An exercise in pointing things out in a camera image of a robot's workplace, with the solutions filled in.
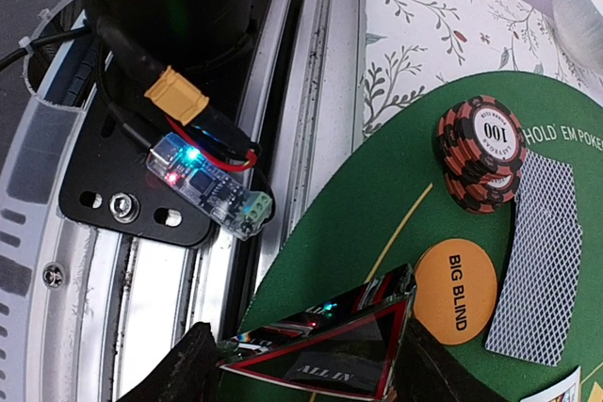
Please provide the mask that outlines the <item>dark red chip stack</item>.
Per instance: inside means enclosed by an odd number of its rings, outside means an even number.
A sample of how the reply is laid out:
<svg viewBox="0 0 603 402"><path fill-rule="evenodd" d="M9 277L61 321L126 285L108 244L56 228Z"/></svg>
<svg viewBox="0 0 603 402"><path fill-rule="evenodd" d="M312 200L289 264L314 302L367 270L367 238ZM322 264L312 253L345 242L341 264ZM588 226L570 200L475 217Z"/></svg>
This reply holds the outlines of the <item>dark red chip stack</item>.
<svg viewBox="0 0 603 402"><path fill-rule="evenodd" d="M454 105L439 119L435 139L445 186L462 209L493 214L515 198L527 142L501 101L478 95Z"/></svg>

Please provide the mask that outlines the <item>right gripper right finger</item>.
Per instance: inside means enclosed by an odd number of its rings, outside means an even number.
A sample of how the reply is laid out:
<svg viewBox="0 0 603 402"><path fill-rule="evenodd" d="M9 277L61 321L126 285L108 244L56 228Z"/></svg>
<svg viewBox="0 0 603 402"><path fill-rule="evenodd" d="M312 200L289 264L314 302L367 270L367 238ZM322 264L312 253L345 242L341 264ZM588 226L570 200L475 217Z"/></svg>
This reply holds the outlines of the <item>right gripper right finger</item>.
<svg viewBox="0 0 603 402"><path fill-rule="evenodd" d="M416 319L405 329L391 401L498 401Z"/></svg>

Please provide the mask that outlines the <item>red black triangular button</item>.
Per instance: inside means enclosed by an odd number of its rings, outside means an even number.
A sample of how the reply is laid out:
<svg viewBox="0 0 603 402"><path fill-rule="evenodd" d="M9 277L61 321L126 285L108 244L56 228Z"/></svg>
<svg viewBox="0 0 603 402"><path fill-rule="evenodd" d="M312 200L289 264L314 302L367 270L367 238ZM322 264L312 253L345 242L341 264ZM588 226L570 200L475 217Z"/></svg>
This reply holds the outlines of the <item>red black triangular button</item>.
<svg viewBox="0 0 603 402"><path fill-rule="evenodd" d="M382 401L416 294L410 265L220 343L218 367L311 393Z"/></svg>

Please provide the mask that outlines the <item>orange big blind button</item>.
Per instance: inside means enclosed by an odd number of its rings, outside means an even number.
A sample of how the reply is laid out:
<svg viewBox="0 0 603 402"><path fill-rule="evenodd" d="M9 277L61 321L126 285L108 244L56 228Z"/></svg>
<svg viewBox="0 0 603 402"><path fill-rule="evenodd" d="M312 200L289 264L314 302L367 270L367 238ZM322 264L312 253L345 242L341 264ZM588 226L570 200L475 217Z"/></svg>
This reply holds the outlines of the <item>orange big blind button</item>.
<svg viewBox="0 0 603 402"><path fill-rule="evenodd" d="M416 263L415 277L415 318L440 344L465 344L489 323L497 274L478 244L450 238L430 247Z"/></svg>

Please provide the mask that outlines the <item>dealt cards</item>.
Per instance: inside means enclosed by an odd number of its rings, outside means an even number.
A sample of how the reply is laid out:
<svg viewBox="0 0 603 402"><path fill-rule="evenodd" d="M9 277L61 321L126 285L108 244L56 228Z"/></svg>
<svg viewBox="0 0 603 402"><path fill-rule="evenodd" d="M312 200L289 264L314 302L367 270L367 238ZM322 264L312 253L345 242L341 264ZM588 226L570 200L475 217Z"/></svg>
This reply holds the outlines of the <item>dealt cards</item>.
<svg viewBox="0 0 603 402"><path fill-rule="evenodd" d="M572 166L528 152L487 350L526 362L559 364L577 296L582 236Z"/></svg>

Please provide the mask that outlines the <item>usb adapter circuit board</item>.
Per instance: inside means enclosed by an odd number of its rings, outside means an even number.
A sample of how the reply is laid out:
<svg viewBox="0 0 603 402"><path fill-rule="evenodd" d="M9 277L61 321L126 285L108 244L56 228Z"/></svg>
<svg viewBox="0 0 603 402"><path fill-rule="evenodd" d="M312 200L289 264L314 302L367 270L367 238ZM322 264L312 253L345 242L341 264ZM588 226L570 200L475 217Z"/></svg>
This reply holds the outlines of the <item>usb adapter circuit board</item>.
<svg viewBox="0 0 603 402"><path fill-rule="evenodd" d="M150 150L147 169L184 200L241 240L258 234L273 214L273 197L252 191L175 133Z"/></svg>

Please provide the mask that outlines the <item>round green poker mat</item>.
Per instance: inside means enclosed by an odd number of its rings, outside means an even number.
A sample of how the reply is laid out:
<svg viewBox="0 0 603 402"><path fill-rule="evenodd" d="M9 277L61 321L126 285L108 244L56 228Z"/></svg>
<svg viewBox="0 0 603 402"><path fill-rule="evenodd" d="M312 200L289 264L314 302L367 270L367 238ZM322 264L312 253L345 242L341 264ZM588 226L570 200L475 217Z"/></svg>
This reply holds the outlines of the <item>round green poker mat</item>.
<svg viewBox="0 0 603 402"><path fill-rule="evenodd" d="M412 264L431 245L466 238L497 269L508 260L512 209L463 211L448 194L434 151L439 117L490 95L519 119L535 152L571 165L583 230L576 306L562 361L521 362L485 350L482 339L452 349L465 368L517 401L576 369L588 397L602 382L602 109L592 96L527 72L489 72L436 88L370 137L319 192L259 285L242 330L277 321L349 290L370 271Z"/></svg>

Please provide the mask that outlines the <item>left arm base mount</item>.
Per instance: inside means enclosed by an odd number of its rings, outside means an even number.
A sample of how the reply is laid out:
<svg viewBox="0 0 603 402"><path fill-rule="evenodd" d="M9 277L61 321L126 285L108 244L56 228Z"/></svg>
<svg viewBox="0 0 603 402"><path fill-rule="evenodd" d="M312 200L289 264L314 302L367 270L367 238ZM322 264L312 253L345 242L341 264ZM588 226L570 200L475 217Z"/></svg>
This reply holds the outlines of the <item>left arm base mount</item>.
<svg viewBox="0 0 603 402"><path fill-rule="evenodd" d="M82 4L96 93L59 192L60 211L89 226L196 245L222 227L152 174L147 157L175 133L240 183L254 171L261 147L236 117L269 0Z"/></svg>

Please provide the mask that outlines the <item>white bowl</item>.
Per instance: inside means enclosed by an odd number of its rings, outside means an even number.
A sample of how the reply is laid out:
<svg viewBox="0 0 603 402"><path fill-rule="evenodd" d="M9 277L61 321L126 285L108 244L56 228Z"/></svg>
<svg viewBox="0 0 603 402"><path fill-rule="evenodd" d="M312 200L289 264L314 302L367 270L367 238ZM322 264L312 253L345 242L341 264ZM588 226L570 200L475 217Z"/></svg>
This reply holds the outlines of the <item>white bowl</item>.
<svg viewBox="0 0 603 402"><path fill-rule="evenodd" d="M552 0L558 42L580 67L602 73L602 0Z"/></svg>

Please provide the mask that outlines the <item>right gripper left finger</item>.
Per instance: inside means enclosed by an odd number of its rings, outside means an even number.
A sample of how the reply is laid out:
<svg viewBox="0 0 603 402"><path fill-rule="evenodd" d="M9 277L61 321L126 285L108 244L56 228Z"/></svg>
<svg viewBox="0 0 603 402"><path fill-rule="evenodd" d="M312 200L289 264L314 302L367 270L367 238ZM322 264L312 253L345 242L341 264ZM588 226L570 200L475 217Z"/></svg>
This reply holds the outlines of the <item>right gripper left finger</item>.
<svg viewBox="0 0 603 402"><path fill-rule="evenodd" d="M211 326L197 322L155 369L119 402L216 401L219 350Z"/></svg>

